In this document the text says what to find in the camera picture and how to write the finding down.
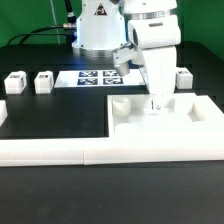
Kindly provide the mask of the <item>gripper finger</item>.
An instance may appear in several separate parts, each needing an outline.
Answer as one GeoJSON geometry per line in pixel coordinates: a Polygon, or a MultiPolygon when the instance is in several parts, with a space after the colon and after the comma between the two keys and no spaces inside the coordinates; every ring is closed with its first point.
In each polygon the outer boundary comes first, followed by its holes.
{"type": "Polygon", "coordinates": [[[151,104],[152,104],[152,110],[153,111],[160,111],[162,108],[162,97],[152,95],[151,96],[151,104]]]}

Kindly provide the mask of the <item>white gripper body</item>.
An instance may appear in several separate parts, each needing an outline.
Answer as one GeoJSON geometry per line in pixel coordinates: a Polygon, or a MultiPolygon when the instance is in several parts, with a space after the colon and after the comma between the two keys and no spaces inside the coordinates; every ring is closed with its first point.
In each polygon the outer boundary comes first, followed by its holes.
{"type": "Polygon", "coordinates": [[[141,51],[141,72],[152,97],[163,97],[174,93],[177,51],[175,46],[141,51]]]}

